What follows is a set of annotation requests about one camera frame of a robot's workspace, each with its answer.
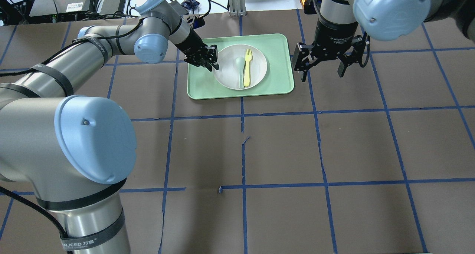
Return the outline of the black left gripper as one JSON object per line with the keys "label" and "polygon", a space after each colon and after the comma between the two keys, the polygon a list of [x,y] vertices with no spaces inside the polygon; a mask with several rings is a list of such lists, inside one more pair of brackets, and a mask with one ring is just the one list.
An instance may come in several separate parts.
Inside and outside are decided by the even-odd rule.
{"label": "black left gripper", "polygon": [[185,55],[184,61],[209,71],[219,70],[217,45],[208,46],[192,27],[181,18],[174,28],[174,45]]}

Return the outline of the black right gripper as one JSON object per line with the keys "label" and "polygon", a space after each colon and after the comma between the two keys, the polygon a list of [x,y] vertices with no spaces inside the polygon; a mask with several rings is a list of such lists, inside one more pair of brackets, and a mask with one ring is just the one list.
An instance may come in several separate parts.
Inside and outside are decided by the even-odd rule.
{"label": "black right gripper", "polygon": [[[292,69],[299,73],[302,83],[307,81],[308,71],[321,61],[339,59],[339,77],[354,63],[365,68],[370,55],[370,36],[355,36],[357,27],[357,22],[338,24],[319,17],[314,42],[311,45],[297,43],[292,55]],[[353,50],[347,55],[350,47]]]}

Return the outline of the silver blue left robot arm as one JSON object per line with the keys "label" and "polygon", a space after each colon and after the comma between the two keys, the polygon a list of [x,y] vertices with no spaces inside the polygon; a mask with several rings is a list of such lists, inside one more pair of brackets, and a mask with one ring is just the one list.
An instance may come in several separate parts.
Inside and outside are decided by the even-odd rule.
{"label": "silver blue left robot arm", "polygon": [[68,254],[129,254],[119,192],[136,161],[136,135],[124,109],[75,95],[114,55],[163,61],[169,43],[185,62],[218,69],[208,46],[175,6],[145,0],[136,25],[81,28],[76,40],[1,84],[1,180],[27,182],[37,202],[1,188],[58,229]]}

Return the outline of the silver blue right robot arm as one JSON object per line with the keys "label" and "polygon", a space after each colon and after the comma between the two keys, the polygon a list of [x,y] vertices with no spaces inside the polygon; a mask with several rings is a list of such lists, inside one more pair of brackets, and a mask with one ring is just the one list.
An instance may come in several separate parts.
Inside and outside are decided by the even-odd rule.
{"label": "silver blue right robot arm", "polygon": [[304,14],[317,16],[314,40],[298,43],[292,69],[307,80],[324,61],[339,60],[338,75],[356,63],[365,67],[370,40],[392,41],[422,23],[454,19],[465,38],[474,40],[474,0],[300,0]]}

